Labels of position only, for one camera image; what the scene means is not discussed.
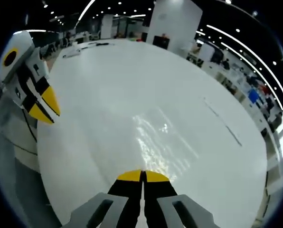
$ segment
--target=table surface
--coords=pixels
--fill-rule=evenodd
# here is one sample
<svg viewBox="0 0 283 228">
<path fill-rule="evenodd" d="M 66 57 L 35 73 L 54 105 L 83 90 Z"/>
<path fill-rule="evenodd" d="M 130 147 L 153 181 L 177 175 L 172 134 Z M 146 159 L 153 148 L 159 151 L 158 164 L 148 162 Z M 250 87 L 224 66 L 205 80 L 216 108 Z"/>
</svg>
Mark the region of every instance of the table surface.
<svg viewBox="0 0 283 228">
<path fill-rule="evenodd" d="M 53 125 L 38 122 L 40 172 L 61 223 L 107 192 L 119 174 L 148 169 L 169 177 L 178 194 L 209 210 L 221 228 L 251 227 L 267 160 L 245 109 L 171 52 L 103 42 L 115 45 L 71 58 L 62 58 L 67 49 L 61 52 L 49 79 L 61 116 Z"/>
</svg>

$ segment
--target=black stripe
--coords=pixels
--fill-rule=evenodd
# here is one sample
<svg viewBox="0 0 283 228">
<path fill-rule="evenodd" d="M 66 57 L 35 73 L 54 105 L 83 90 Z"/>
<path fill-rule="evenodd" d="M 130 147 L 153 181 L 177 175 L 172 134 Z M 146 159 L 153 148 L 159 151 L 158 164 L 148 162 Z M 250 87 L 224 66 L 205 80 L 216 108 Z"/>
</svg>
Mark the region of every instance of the black stripe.
<svg viewBox="0 0 283 228">
<path fill-rule="evenodd" d="M 41 110 L 41 112 L 42 112 L 52 123 L 54 123 L 54 120 L 51 118 L 51 116 L 49 115 L 49 113 L 47 113 L 47 111 L 46 111 L 45 108 L 41 105 L 41 103 L 39 103 L 39 101 L 36 101 L 36 105 L 37 105 L 37 107 Z"/>
<path fill-rule="evenodd" d="M 60 116 L 60 115 L 57 114 L 57 113 L 55 112 L 55 110 L 45 101 L 45 99 L 42 99 L 42 100 L 47 104 L 47 106 L 48 106 L 56 115 Z"/>
<path fill-rule="evenodd" d="M 45 77 L 42 77 L 37 83 L 35 83 L 35 89 L 40 94 L 43 95 L 43 93 L 46 91 L 47 88 L 49 88 L 49 84 Z"/>
<path fill-rule="evenodd" d="M 266 172 L 266 181 L 265 181 L 265 187 L 267 187 L 267 182 L 268 182 L 268 171 Z"/>
<path fill-rule="evenodd" d="M 169 181 L 144 182 L 145 217 L 149 228 L 167 228 L 164 214 L 157 198 L 176 196 L 177 193 Z"/>
<path fill-rule="evenodd" d="M 134 228 L 141 211 L 142 180 L 126 181 L 116 180 L 108 194 L 128 197 L 117 223 L 117 228 Z"/>
<path fill-rule="evenodd" d="M 265 214 L 267 212 L 269 201 L 270 201 L 270 196 L 268 196 L 268 200 L 267 200 L 267 203 L 266 203 L 266 208 L 265 208 L 264 213 L 263 213 L 263 217 L 265 216 Z"/>
<path fill-rule="evenodd" d="M 26 94 L 26 98 L 23 100 L 22 105 L 27 110 L 27 112 L 29 112 L 31 108 L 33 107 L 33 105 L 35 104 L 35 102 L 37 101 L 37 98 L 34 96 L 32 91 L 30 91 L 27 85 L 28 78 L 33 75 L 32 75 L 32 72 L 29 70 L 29 68 L 25 64 L 22 64 L 17 69 L 17 72 L 19 75 L 18 81 L 19 81 L 20 87 L 23 90 L 23 92 Z"/>
</svg>

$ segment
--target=ceiling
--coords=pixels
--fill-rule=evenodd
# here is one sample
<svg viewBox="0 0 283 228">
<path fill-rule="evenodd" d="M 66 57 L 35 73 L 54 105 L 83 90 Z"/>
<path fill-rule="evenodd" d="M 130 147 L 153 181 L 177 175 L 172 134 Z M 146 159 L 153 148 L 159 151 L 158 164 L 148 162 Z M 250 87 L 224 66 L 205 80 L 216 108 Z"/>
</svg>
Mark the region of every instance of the ceiling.
<svg viewBox="0 0 283 228">
<path fill-rule="evenodd" d="M 35 0 L 33 5 L 29 6 L 29 20 L 24 29 L 50 31 L 72 29 L 89 0 L 45 0 L 45 2 L 48 5 L 46 8 L 42 0 Z M 225 4 L 223 0 L 193 0 L 193 2 L 203 9 L 199 29 L 203 29 L 206 36 L 215 39 L 217 45 L 223 41 L 235 50 L 243 49 L 248 53 L 241 45 L 209 29 L 207 25 L 214 26 L 240 40 L 268 65 L 283 87 L 283 4 L 259 0 L 232 0 L 231 5 Z M 154 8 L 153 0 L 96 0 L 80 23 L 93 17 L 100 18 L 105 13 L 123 15 L 126 12 L 127 16 L 146 14 L 148 18 L 152 13 L 152 10 L 148 8 Z M 251 17 L 254 11 L 257 11 L 257 16 Z M 58 18 L 64 16 L 60 18 L 64 23 L 63 26 L 57 20 L 50 22 L 55 16 Z M 277 87 L 275 93 L 283 105 L 283 92 L 276 80 L 263 66 L 257 65 L 256 67 L 261 67 L 263 69 L 261 73 L 269 84 Z"/>
</svg>

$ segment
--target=person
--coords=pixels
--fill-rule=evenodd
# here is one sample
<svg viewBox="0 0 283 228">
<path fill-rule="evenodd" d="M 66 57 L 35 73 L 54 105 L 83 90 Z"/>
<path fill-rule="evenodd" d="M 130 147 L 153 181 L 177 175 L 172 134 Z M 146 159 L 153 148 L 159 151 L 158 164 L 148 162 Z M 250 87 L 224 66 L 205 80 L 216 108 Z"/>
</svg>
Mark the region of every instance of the person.
<svg viewBox="0 0 283 228">
<path fill-rule="evenodd" d="M 230 70 L 229 59 L 227 58 L 225 61 L 222 62 L 222 65 L 225 70 Z"/>
<path fill-rule="evenodd" d="M 274 107 L 274 104 L 273 104 L 271 98 L 268 97 L 268 96 L 266 98 L 266 102 L 267 102 L 267 112 L 270 114 L 270 110 Z"/>
<path fill-rule="evenodd" d="M 129 33 L 129 38 L 134 38 L 134 33 L 132 31 Z"/>
</svg>

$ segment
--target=gray robot part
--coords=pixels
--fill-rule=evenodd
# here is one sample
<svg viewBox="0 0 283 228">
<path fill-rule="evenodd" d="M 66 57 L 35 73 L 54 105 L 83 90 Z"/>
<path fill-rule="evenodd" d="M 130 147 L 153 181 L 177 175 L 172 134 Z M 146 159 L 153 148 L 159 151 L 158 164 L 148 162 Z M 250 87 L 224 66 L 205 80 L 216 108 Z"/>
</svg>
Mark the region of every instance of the gray robot part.
<svg viewBox="0 0 283 228">
<path fill-rule="evenodd" d="M 213 215 L 186 195 L 158 198 L 168 228 L 219 228 Z"/>
<path fill-rule="evenodd" d="M 115 228 L 127 203 L 127 197 L 98 193 L 74 210 L 71 220 L 62 228 Z"/>
<path fill-rule="evenodd" d="M 127 197 L 98 193 L 72 212 L 62 228 L 116 228 Z M 212 214 L 186 195 L 158 198 L 168 228 L 219 228 Z"/>
</svg>

